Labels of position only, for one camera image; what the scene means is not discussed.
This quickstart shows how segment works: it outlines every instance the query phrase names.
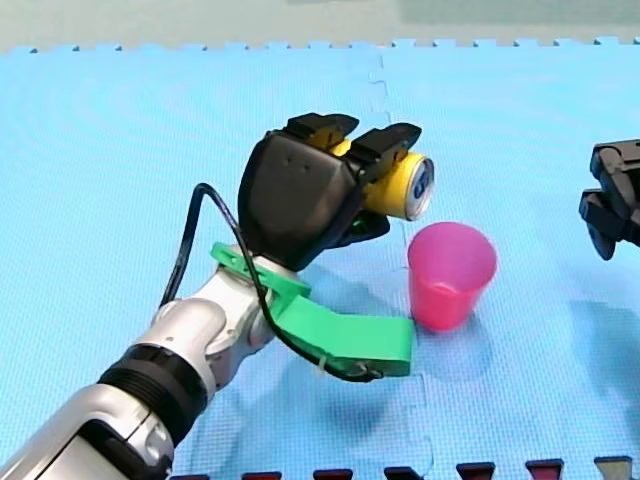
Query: robotic arm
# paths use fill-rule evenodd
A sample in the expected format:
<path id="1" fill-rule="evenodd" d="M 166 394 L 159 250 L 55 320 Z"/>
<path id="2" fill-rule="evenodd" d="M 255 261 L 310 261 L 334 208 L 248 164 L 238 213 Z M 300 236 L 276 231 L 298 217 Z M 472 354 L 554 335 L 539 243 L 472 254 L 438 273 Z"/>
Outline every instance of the robotic arm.
<path id="1" fill-rule="evenodd" d="M 408 374 L 410 320 L 336 314 L 309 300 L 297 275 L 323 250 L 384 235 L 387 216 L 414 220 L 428 204 L 433 164 L 409 151 L 420 129 L 395 124 L 349 141 L 357 124 L 312 113 L 268 132 L 242 179 L 239 225 L 213 188 L 198 185 L 149 330 L 0 468 L 0 480 L 167 478 L 175 447 L 216 392 L 274 337 L 345 381 Z M 205 195 L 237 245 L 216 244 L 211 278 L 176 299 Z M 373 322 L 384 342 L 367 336 Z"/>

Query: blue foam mat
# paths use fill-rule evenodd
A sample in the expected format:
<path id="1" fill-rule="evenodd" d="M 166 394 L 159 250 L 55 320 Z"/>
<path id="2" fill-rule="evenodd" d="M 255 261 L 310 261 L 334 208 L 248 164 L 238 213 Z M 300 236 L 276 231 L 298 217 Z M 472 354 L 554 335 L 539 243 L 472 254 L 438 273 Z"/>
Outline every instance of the blue foam mat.
<path id="1" fill-rule="evenodd" d="M 368 479 L 410 465 L 453 479 L 459 463 L 490 461 L 499 480 L 562 458 L 565 479 L 589 480 L 594 457 L 637 456 L 640 253 L 600 261 L 577 203 L 594 185 L 593 144 L 640 136 L 640 46 L 595 43 L 65 46 L 0 58 L 0 459 L 146 327 L 193 186 L 234 203 L 255 142 L 306 111 L 355 115 L 357 133 L 415 122 L 437 168 L 424 220 L 304 272 L 319 302 L 406 314 L 407 241 L 438 220 L 487 234 L 499 273 L 465 329 L 419 336 L 406 379 L 343 384 L 269 345 L 214 399 L 176 473 L 351 468 Z M 213 268 L 212 241 L 231 240 L 204 213 L 185 293 Z"/>

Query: silver arm segment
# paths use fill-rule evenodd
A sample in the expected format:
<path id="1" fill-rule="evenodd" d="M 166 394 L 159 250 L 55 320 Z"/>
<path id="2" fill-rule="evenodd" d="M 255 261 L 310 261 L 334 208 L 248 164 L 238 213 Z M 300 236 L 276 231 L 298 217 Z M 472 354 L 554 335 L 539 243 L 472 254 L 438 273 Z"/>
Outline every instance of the silver arm segment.
<path id="1" fill-rule="evenodd" d="M 0 480 L 167 478 L 196 418 L 272 338 L 254 286 L 219 266 L 193 296 L 163 306 L 98 383 L 72 396 L 0 468 Z"/>

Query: green bracket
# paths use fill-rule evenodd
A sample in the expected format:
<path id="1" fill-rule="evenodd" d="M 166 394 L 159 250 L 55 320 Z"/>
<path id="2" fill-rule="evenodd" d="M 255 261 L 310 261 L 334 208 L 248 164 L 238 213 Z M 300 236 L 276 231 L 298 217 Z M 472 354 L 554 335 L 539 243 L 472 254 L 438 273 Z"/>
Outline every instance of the green bracket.
<path id="1" fill-rule="evenodd" d="M 241 254 L 216 243 L 211 255 L 224 267 L 250 279 Z M 403 317 L 343 315 L 309 300 L 311 287 L 259 265 L 260 282 L 274 293 L 270 306 L 276 325 L 319 358 L 344 372 L 360 365 L 384 376 L 410 373 L 413 321 Z"/>

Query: black robotic gripper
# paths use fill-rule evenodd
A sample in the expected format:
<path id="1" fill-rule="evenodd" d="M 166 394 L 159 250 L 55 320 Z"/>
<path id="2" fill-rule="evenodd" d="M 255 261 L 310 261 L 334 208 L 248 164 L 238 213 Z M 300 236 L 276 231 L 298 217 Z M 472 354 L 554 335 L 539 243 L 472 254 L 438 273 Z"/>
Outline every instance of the black robotic gripper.
<path id="1" fill-rule="evenodd" d="M 610 260 L 618 242 L 640 247 L 640 140 L 596 145 L 591 173 L 601 188 L 582 192 L 580 215 L 598 254 Z"/>

